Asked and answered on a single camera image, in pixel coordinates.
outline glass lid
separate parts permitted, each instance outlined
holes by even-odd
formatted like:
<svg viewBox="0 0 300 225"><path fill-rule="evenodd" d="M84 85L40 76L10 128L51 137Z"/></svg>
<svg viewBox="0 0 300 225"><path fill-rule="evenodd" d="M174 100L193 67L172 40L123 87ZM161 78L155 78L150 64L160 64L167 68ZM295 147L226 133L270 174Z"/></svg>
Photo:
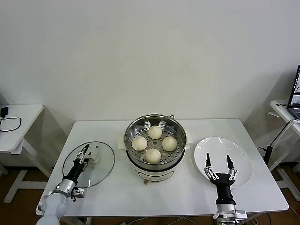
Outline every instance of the glass lid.
<svg viewBox="0 0 300 225"><path fill-rule="evenodd" d="M103 142L87 142L75 148L66 158L62 166L62 174L66 176L74 166L74 160L87 144L90 145L85 161L87 166L78 178L78 188L89 188L102 182L112 171L115 156L112 148Z"/></svg>

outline laptop screen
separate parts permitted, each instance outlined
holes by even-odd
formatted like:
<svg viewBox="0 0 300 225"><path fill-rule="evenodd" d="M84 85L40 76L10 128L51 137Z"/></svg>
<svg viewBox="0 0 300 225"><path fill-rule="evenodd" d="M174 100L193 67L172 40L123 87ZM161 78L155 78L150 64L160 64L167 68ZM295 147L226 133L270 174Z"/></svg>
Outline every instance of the laptop screen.
<svg viewBox="0 0 300 225"><path fill-rule="evenodd" d="M292 93L290 96L288 108L299 107L300 106L300 65L298 65L297 74L294 82L294 86L292 88Z"/></svg>

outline white table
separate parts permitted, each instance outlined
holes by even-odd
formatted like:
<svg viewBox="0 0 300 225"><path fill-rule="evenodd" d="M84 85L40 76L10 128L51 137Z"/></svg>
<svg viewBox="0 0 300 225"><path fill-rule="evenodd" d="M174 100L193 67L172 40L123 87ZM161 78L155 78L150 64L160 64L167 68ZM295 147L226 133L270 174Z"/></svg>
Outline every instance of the white table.
<svg viewBox="0 0 300 225"><path fill-rule="evenodd" d="M251 158L253 177L232 194L237 209L248 213L282 211L288 204L274 181L247 131L238 119L178 120L194 140L176 173L159 183L144 185L130 168L130 161L117 149L118 138L130 121L78 121L74 124L43 195L53 190L62 179L62 165L77 146L89 141L102 141L115 152L111 174L99 185L86 189L84 199L69 200L67 217L152 217L195 216L216 213L216 188L192 164L195 144L206 137L220 136L241 146Z"/></svg>
<svg viewBox="0 0 300 225"><path fill-rule="evenodd" d="M280 100L280 101L271 101L270 106L275 110L275 112L285 121L288 122L294 119L294 116L290 114L287 110L287 101ZM278 148L274 149L273 151L277 151L277 154L272 154L270 158L270 163L268 164L269 169L272 171L285 157L287 157L292 151L299 149L300 145L300 124L293 124L291 128L297 134L297 137L290 137L284 143L280 143ZM293 169L294 172L300 172L300 163L298 163ZM280 188L289 188L290 192L294 196L296 201L300 201L300 192L293 184L291 179L288 177L286 172L283 169L276 170L283 180L277 181L277 184Z"/></svg>
<svg viewBox="0 0 300 225"><path fill-rule="evenodd" d="M24 148L30 155L30 160L47 176L50 177L52 168L38 155L33 147L25 140L24 136L43 110L43 105L0 105L0 109L8 106L8 115L5 118L21 117L21 126L14 131L0 132L0 154L11 153L20 154ZM4 126L10 123L3 120ZM1 166L4 174L7 171ZM4 199L5 203L10 203L18 189L44 189L46 182L22 181L26 175L26 170L20 171L11 189Z"/></svg>
<svg viewBox="0 0 300 225"><path fill-rule="evenodd" d="M287 110L287 101L280 100L280 101L271 101L270 106L275 110L276 113L285 121L288 122L292 119L294 119L294 116L290 114L290 112ZM293 124L291 128L295 131L295 133L300 136L300 124ZM290 148L290 150L286 151L284 155L279 156L276 159L273 159L273 161L276 163L275 165L272 165L272 168L277 166L291 151L293 148ZM294 168L293 171L299 171L300 172L300 163L298 163Z"/></svg>

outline wooden floor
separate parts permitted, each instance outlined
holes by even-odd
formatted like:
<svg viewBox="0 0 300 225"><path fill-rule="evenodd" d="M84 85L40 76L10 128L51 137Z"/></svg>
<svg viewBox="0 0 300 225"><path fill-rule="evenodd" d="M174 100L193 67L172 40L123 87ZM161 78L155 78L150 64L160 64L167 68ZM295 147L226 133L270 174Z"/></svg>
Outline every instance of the wooden floor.
<svg viewBox="0 0 300 225"><path fill-rule="evenodd" d="M293 173L289 166L282 166L287 174L290 176L298 190L300 190L300 174ZM8 175L0 177L0 224L3 225L35 225L39 216L35 214L35 208L41 197L42 190L19 190L15 195L12 203L4 203L3 199L9 188L13 184L19 171L11 170ZM279 175L272 172L275 180L280 180ZM47 181L47 178L38 170L31 170L27 173L26 181ZM300 225L300 218L296 216L292 208L300 210L300 202L296 202L288 189L282 189L282 192L287 199L290 208L284 212L269 213L273 225ZM188 217L198 225L213 225L211 217ZM136 218L93 218L92 225L119 225L123 221L127 224ZM168 225L177 220L177 217L156 217L147 218L135 222L133 225ZM262 214L257 218L259 225L269 225L270 220L267 214ZM175 225L189 225L192 223L187 220L179 220Z"/></svg>

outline white plate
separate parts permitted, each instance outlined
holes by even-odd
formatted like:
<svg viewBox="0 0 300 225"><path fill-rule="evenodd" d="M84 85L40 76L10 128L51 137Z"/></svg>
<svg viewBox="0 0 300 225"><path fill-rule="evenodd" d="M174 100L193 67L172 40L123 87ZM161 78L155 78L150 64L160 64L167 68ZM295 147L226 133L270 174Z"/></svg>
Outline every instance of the white plate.
<svg viewBox="0 0 300 225"><path fill-rule="evenodd" d="M233 161L234 169L238 170L235 183L231 188L246 185L253 173L252 163L248 154L234 142L222 137L208 137L200 141L194 151L196 166L202 175L204 172L207 153L210 154L211 168L215 173L228 173L227 155Z"/></svg>

